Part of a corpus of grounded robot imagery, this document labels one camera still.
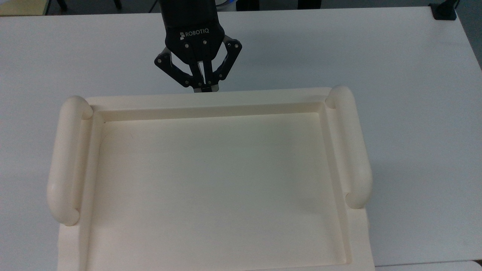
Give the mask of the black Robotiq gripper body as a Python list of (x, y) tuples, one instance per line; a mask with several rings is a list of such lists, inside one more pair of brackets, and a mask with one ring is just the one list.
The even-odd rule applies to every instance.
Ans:
[(160, 0), (162, 20), (166, 30), (165, 44), (185, 64), (186, 44), (194, 51), (197, 61), (202, 61), (207, 41), (210, 59), (217, 56), (225, 33), (219, 23), (214, 0)]

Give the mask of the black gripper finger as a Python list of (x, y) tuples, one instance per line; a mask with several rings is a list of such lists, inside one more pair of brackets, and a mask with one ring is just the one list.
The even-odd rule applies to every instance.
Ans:
[(201, 93), (204, 77), (197, 62), (189, 64), (191, 74), (183, 72), (172, 60), (172, 52), (165, 47), (156, 57), (155, 65), (183, 87), (192, 87), (195, 93)]
[(229, 75), (232, 67), (236, 59), (239, 56), (239, 53), (242, 50), (241, 43), (231, 38), (227, 35), (224, 36), (222, 43), (227, 51), (224, 60), (220, 64), (220, 66), (216, 69), (212, 69), (212, 56), (210, 54), (210, 44), (207, 41), (203, 41), (203, 70), (204, 70), (204, 79), (205, 83), (203, 85), (203, 92), (214, 92), (219, 90), (218, 83), (219, 81), (223, 81)]

